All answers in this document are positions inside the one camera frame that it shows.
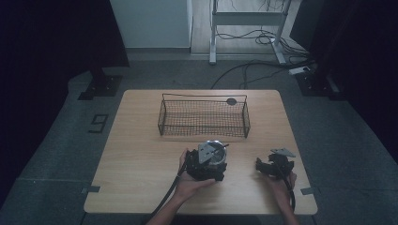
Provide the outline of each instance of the dark background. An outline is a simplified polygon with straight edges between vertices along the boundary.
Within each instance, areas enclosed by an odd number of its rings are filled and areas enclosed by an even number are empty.
[[[46,136],[70,78],[129,65],[108,0],[0,3],[0,203]]]
[[[303,0],[290,37],[313,55],[318,68],[323,68],[315,75],[331,76],[343,99],[350,102],[397,162],[395,5],[393,1],[375,0]]]

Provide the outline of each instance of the black mechanical part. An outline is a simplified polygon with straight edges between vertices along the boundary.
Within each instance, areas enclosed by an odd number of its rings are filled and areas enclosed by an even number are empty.
[[[199,163],[199,152],[195,149],[191,152],[187,151],[185,161],[187,173],[195,180],[202,181],[214,178],[216,181],[222,181],[224,178],[223,173],[227,165],[225,162],[217,165],[211,165],[211,160]]]
[[[279,154],[269,155],[268,160],[272,163],[267,164],[262,162],[260,158],[257,158],[255,162],[255,169],[261,173],[275,176],[277,180],[288,176],[295,166],[294,161],[289,161],[287,160],[287,156]]]
[[[257,160],[255,161],[255,169],[261,173],[274,176],[277,180],[283,179],[284,183],[286,184],[287,190],[289,191],[291,205],[294,211],[296,208],[295,192],[293,191],[293,187],[290,184],[290,181],[288,181],[286,177],[289,176],[292,172],[293,167],[295,166],[295,162],[289,161],[287,159],[287,156],[277,153],[269,155],[268,160],[272,163],[267,164],[262,162],[260,158],[257,158]]]

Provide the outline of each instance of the wire basket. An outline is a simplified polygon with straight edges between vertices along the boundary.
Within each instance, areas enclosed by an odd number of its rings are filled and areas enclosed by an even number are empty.
[[[222,135],[247,138],[247,96],[163,94],[158,127],[161,135]]]

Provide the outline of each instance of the gray carpet floor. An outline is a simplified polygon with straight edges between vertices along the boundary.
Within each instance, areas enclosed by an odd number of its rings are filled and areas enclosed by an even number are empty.
[[[141,215],[86,214],[85,189],[100,161],[118,105],[128,89],[209,89],[226,70],[247,61],[131,61],[130,68],[106,68],[122,75],[115,97],[78,100],[91,81],[81,74],[69,82],[69,95],[51,130],[8,194],[0,224],[139,224]],[[281,93],[318,212],[302,224],[398,224],[398,167],[379,139],[346,101],[304,97],[287,70],[253,66],[248,89]],[[238,89],[242,69],[227,74],[215,89]],[[108,114],[102,133],[91,133],[96,114]],[[256,216],[262,224],[282,224],[279,216]]]

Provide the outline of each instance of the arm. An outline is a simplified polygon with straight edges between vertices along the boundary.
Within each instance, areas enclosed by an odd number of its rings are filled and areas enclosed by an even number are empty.
[[[299,220],[293,212],[292,207],[290,206],[290,195],[287,190],[286,184],[283,180],[276,180],[273,177],[268,175],[264,175],[266,182],[271,187],[272,194],[278,204],[279,210],[281,210],[281,214],[283,216],[283,222],[286,225],[298,225]],[[295,182],[297,179],[297,175],[293,172],[287,177],[287,180],[290,181],[292,187],[295,186]]]
[[[185,161],[185,155],[187,153],[187,150],[188,149],[186,149],[179,158],[179,168],[181,168]],[[176,185],[176,190],[170,201],[167,202],[158,212],[158,214],[150,219],[146,225],[170,224],[176,212],[186,200],[192,197],[200,188],[208,187],[215,183],[216,181],[214,179],[195,181],[187,174],[187,172],[182,173],[179,178],[178,184]]]

